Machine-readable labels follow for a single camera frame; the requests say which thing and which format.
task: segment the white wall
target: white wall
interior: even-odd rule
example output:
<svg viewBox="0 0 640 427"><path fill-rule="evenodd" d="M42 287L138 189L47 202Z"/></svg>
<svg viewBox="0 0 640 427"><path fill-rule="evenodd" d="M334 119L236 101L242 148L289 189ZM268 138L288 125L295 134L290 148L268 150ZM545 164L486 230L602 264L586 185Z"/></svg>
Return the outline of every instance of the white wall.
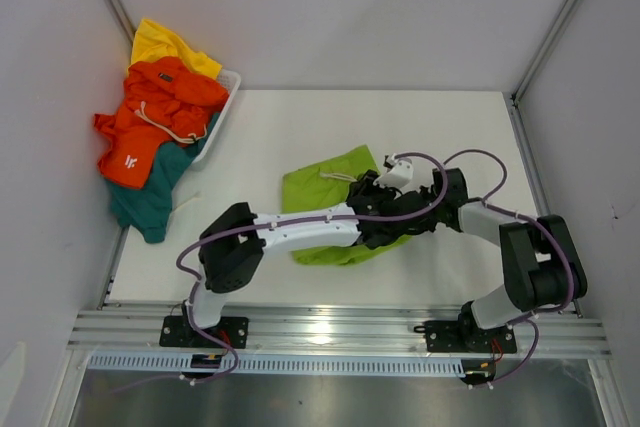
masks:
<svg viewBox="0 0 640 427"><path fill-rule="evenodd" d="M26 342L6 425L31 427L115 239L91 114L117 107L128 49L102 0L0 0L0 32L0 361Z"/></svg>
<svg viewBox="0 0 640 427"><path fill-rule="evenodd" d="M511 91L562 0L123 0L245 88Z"/></svg>
<svg viewBox="0 0 640 427"><path fill-rule="evenodd" d="M585 0L523 106L553 207L587 271L586 312L603 319L630 398L640 391L638 6ZM629 408L637 425L640 406Z"/></svg>

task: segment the white logo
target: white logo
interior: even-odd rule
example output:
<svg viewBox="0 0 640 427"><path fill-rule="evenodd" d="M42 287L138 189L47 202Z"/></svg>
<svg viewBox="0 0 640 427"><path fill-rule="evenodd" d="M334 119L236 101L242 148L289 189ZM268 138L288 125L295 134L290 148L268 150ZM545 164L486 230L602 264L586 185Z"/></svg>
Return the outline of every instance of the white logo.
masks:
<svg viewBox="0 0 640 427"><path fill-rule="evenodd" d="M124 161L124 165L127 166L127 169L130 169L134 165L136 165L137 161L138 161L138 159L132 159L130 155L127 155L127 160Z"/></svg>

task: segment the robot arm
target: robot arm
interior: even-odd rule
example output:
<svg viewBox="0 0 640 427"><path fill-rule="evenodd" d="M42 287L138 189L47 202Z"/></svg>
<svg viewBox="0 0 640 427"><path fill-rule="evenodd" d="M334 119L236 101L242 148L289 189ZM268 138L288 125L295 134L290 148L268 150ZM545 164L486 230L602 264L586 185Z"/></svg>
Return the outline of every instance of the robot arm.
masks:
<svg viewBox="0 0 640 427"><path fill-rule="evenodd" d="M449 185L444 199L424 216L399 222L340 219L342 215L358 215L362 219L369 215L409 214L430 205L442 190L442 176L434 171L430 188L401 193L398 189L411 180L413 166L408 160L396 161L393 157L387 159L385 166L389 169L385 174L369 171L360 176L350 184L346 201L329 209L270 215L251 212L246 202L231 206L202 233L201 239L238 227L270 223L274 227L229 236L200 248L199 259L206 280L195 298L196 323L202 327L216 325L228 293L247 285L266 255L319 246L364 244L375 249L392 244L402 235L434 232L438 224L476 235L501 249L504 284L465 304L461 317L470 330L494 329L543 305L562 303L568 279L548 242L528 223L490 210L480 199L469 199L460 169L446 171ZM328 220L286 224L312 216ZM546 216L538 221L552 233L570 261L575 284L573 298L582 297L587 289L586 277L564 220ZM550 258L538 260L536 254L548 254Z"/></svg>

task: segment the orange hoodie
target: orange hoodie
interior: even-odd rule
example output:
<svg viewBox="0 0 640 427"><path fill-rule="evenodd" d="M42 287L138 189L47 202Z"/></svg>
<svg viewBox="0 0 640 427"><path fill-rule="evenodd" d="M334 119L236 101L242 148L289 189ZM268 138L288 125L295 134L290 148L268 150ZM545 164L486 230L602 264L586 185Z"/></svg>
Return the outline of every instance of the orange hoodie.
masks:
<svg viewBox="0 0 640 427"><path fill-rule="evenodd" d="M144 186L160 144L186 146L205 137L211 116L229 97L218 82L191 73L177 57L131 65L124 91L116 114L96 114L93 125L109 140L100 172L132 189Z"/></svg>

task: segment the green cloth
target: green cloth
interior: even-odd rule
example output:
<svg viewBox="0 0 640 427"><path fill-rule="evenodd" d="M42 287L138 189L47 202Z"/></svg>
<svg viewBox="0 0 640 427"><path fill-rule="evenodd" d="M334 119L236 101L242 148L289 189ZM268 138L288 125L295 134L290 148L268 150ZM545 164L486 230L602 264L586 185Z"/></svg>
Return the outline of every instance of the green cloth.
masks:
<svg viewBox="0 0 640 427"><path fill-rule="evenodd" d="M213 130L219 116L219 113L213 114L207 132ZM140 190L128 189L107 180L111 192L109 209L118 219L118 224L121 227L133 225L149 244L162 242L173 210L171 191L200 153L207 138L208 135L184 148L175 142L162 144L153 159L149 178Z"/></svg>
<svg viewBox="0 0 640 427"><path fill-rule="evenodd" d="M320 173L346 174L357 178L367 170L378 172L373 156L366 145L356 147L339 157L318 162L290 172L282 179L282 211L285 214L326 209L344 202L349 182L326 179ZM392 245L370 250L364 245L352 247L313 247L293 252L296 262L306 265L353 265L380 255L396 245L404 244L410 236L403 236Z"/></svg>

